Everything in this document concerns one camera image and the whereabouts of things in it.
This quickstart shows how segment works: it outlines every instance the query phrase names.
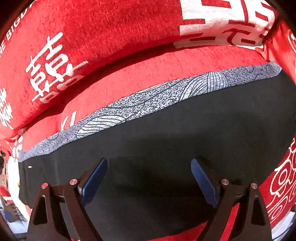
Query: red fabric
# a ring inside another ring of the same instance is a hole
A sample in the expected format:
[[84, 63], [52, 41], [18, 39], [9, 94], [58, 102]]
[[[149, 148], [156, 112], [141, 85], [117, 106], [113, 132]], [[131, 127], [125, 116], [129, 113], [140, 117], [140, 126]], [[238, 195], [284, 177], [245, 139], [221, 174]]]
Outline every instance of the red fabric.
[[296, 134], [279, 166], [260, 186], [273, 228], [296, 203]]
[[0, 46], [0, 139], [13, 138], [67, 87], [116, 59], [172, 42], [254, 49], [274, 19], [263, 0], [34, 1]]
[[5, 152], [6, 155], [7, 155], [5, 157], [5, 163], [6, 164], [8, 162], [8, 157], [12, 155], [10, 145], [11, 145], [11, 143], [9, 143], [8, 141], [1, 140], [0, 139], [0, 150], [2, 150], [3, 152]]
[[277, 62], [296, 83], [296, 40], [283, 20], [274, 26], [263, 46], [256, 51], [267, 61]]
[[10, 197], [8, 189], [3, 186], [0, 186], [0, 195], [3, 197]]
[[26, 205], [26, 210], [27, 210], [29, 216], [31, 216], [31, 214], [32, 214], [32, 210], [31, 210], [30, 207], [27, 206], [27, 205]]
[[22, 150], [30, 149], [97, 109], [145, 88], [208, 71], [263, 63], [266, 61], [255, 51], [236, 46], [176, 51], [168, 45], [142, 51], [109, 65], [106, 71], [78, 83], [79, 89], [67, 92], [67, 97], [58, 106], [30, 123], [32, 126], [23, 134]]
[[12, 204], [13, 201], [12, 200], [7, 200], [6, 203], [9, 205], [9, 204]]
[[[238, 211], [239, 205], [236, 205], [232, 208], [230, 215], [229, 215], [229, 219], [228, 222], [225, 226], [224, 232], [220, 238], [220, 241], [227, 241], [232, 227], [234, 225], [234, 221], [235, 221], [235, 217], [237, 215], [237, 211]], [[167, 236], [167, 237], [163, 237], [163, 238], [159, 238], [159, 239], [153, 239], [151, 241], [196, 241], [196, 239], [198, 238], [198, 236], [201, 234], [202, 230], [204, 229], [204, 227], [206, 226], [207, 222], [200, 224], [199, 226], [184, 231], [180, 234], [177, 235], [172, 235], [172, 236]]]

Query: black metal bracket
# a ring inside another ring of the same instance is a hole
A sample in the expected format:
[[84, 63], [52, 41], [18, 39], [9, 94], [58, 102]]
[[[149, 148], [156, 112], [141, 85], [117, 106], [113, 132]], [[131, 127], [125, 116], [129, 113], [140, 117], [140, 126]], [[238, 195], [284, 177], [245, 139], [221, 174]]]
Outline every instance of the black metal bracket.
[[93, 169], [85, 172], [80, 179], [72, 179], [64, 186], [51, 187], [44, 183], [33, 206], [27, 241], [71, 240], [60, 203], [66, 203], [80, 241], [102, 241], [84, 206], [91, 202], [97, 188], [103, 181], [107, 168], [107, 161], [103, 158]]
[[271, 227], [264, 200], [255, 183], [248, 187], [220, 182], [221, 198], [214, 216], [208, 221], [197, 241], [219, 241], [232, 207], [239, 203], [229, 241], [272, 241]]

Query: gray patterned fabric trim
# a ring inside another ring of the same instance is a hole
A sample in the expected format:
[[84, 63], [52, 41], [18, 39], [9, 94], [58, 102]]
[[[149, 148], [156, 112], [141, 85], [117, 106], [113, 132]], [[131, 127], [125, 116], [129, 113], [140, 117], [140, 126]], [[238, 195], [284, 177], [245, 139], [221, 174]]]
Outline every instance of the gray patterned fabric trim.
[[150, 87], [93, 112], [76, 125], [44, 139], [28, 151], [21, 151], [18, 160], [23, 162], [34, 156], [49, 154], [69, 142], [162, 110], [193, 96], [275, 77], [281, 70], [277, 63], [270, 62], [212, 71]]

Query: white chinese character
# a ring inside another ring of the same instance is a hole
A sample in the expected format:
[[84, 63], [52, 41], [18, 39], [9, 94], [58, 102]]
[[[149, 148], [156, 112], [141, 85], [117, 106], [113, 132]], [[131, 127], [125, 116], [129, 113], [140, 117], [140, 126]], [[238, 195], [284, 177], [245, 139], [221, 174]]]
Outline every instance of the white chinese character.
[[58, 84], [57, 85], [57, 89], [58, 90], [65, 90], [67, 89], [69, 86], [75, 84], [77, 81], [81, 80], [84, 76], [83, 75], [76, 75], [73, 76], [72, 78], [67, 79], [65, 82]]
[[0, 120], [3, 126], [9, 127], [13, 130], [13, 128], [8, 124], [12, 118], [10, 103], [4, 103], [6, 103], [6, 90], [0, 89]]
[[[37, 73], [37, 71], [40, 69], [41, 64], [37, 64], [35, 65], [35, 62], [37, 61], [37, 59], [44, 54], [47, 50], [49, 50], [49, 54], [46, 56], [46, 60], [51, 59], [55, 54], [57, 54], [61, 49], [62, 49], [62, 45], [58, 45], [55, 48], [52, 48], [52, 45], [54, 43], [56, 43], [61, 37], [63, 36], [63, 33], [60, 32], [58, 33], [56, 36], [54, 36], [52, 39], [50, 39], [50, 37], [47, 37], [47, 43], [44, 46], [44, 48], [37, 54], [37, 56], [33, 59], [31, 56], [31, 63], [29, 64], [29, 66], [26, 68], [26, 72], [28, 73], [30, 69], [32, 69], [30, 75], [31, 77], [33, 75], [35, 75]], [[47, 74], [49, 74], [52, 77], [55, 77], [56, 79], [49, 83], [48, 80], [46, 80], [46, 74], [44, 72], [39, 72], [35, 78], [30, 80], [30, 83], [33, 87], [33, 89], [35, 91], [38, 92], [38, 95], [36, 95], [32, 101], [36, 100], [38, 97], [42, 97], [40, 98], [40, 101], [42, 103], [48, 103], [51, 99], [53, 99], [55, 96], [57, 96], [58, 92], [50, 92], [49, 88], [51, 86], [53, 86], [55, 83], [57, 82], [64, 82], [64, 77], [67, 75], [69, 77], [72, 77], [74, 75], [74, 71], [80, 67], [82, 67], [83, 65], [86, 65], [88, 63], [88, 61], [84, 61], [80, 64], [78, 64], [77, 66], [73, 67], [72, 64], [67, 64], [66, 67], [66, 71], [63, 74], [60, 74], [57, 72], [57, 70], [63, 66], [64, 64], [66, 64], [69, 61], [69, 58], [67, 55], [65, 54], [60, 54], [58, 55], [54, 60], [52, 60], [50, 63], [45, 63], [44, 67], [45, 70], [47, 72]], [[44, 83], [44, 89], [40, 89], [39, 85], [45, 81]]]
[[18, 140], [15, 140], [15, 146], [12, 149], [13, 158], [19, 158], [19, 151], [22, 150], [22, 144], [20, 144], [22, 142], [22, 140], [23, 140], [23, 136], [20, 136], [20, 138]]
[[0, 107], [4, 107], [4, 103], [6, 103], [6, 90], [0, 89]]

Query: metal bolt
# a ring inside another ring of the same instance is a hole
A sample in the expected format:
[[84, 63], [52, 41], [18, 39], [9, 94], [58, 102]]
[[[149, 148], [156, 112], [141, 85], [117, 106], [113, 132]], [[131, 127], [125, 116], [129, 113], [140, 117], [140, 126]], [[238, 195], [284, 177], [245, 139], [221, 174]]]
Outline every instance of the metal bolt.
[[48, 183], [43, 183], [43, 184], [41, 185], [41, 187], [42, 187], [42, 189], [47, 188], [47, 187], [48, 187]]
[[258, 186], [257, 186], [256, 183], [252, 183], [252, 184], [251, 184], [251, 188], [253, 188], [253, 189], [257, 189], [257, 187], [258, 187]]
[[78, 182], [77, 179], [72, 179], [69, 183], [70, 183], [71, 185], [75, 185], [77, 182]]
[[229, 184], [229, 181], [227, 179], [222, 179], [221, 183], [227, 186]]

